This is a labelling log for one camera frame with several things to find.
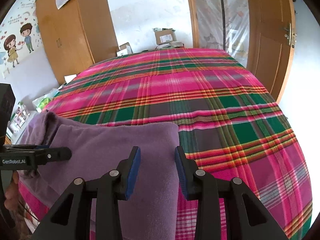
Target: cartoon boy sticker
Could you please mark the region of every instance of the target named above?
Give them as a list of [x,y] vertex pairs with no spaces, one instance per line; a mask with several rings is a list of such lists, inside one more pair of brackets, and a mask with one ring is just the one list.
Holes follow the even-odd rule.
[[20,49],[16,48],[16,36],[14,34],[11,34],[10,36],[8,36],[5,41],[4,41],[4,49],[8,52],[8,62],[12,62],[12,66],[14,67],[14,61],[17,62],[17,64],[19,64],[18,62],[18,54],[17,54],[17,50],[21,50],[22,47]]
[[32,30],[31,23],[26,23],[20,29],[20,33],[21,33],[22,37],[24,37],[24,42],[27,45],[29,53],[31,53],[31,51],[33,51],[32,43],[31,43],[31,36],[30,36],[31,30]]

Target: purple blanket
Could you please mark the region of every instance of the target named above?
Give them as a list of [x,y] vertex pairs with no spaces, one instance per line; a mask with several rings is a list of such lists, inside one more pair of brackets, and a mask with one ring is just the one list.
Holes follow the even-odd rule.
[[[51,207],[73,181],[100,178],[128,158],[133,146],[141,149],[141,164],[129,201],[119,201],[123,236],[130,240],[175,239],[179,179],[174,150],[178,126],[152,123],[100,127],[58,117],[39,115],[26,129],[21,144],[69,147],[69,161],[48,163],[38,172],[20,172],[20,180],[41,202]],[[95,202],[92,204],[92,230]]]

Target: wooden door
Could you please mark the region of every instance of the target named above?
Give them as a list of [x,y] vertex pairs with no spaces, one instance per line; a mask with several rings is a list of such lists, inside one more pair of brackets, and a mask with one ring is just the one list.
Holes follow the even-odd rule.
[[248,0],[250,41],[247,69],[279,103],[289,76],[294,43],[292,0]]

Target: box on floor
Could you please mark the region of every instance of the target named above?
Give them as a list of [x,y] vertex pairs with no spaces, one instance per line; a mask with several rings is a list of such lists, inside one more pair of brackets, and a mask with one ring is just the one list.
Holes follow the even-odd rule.
[[163,29],[162,31],[156,31],[156,43],[158,45],[169,43],[170,41],[177,41],[176,34],[174,29]]
[[120,47],[119,47],[119,51],[117,52],[117,56],[123,56],[123,55],[128,55],[128,54],[133,54],[132,53],[132,50],[131,50],[131,46],[130,46],[130,43],[125,43],[125,44],[122,44]]

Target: plaid bedsheet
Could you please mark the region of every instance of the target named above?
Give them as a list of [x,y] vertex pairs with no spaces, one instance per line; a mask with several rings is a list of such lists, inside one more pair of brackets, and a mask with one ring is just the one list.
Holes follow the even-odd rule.
[[[302,239],[309,229],[311,185],[295,134],[263,85],[223,50],[170,49],[102,62],[47,109],[104,126],[174,122],[180,145],[201,169],[219,179],[240,177],[289,238]],[[24,196],[39,218],[47,212]],[[220,209],[225,239],[223,201]],[[193,239],[196,211],[197,202],[180,191],[176,239]]]

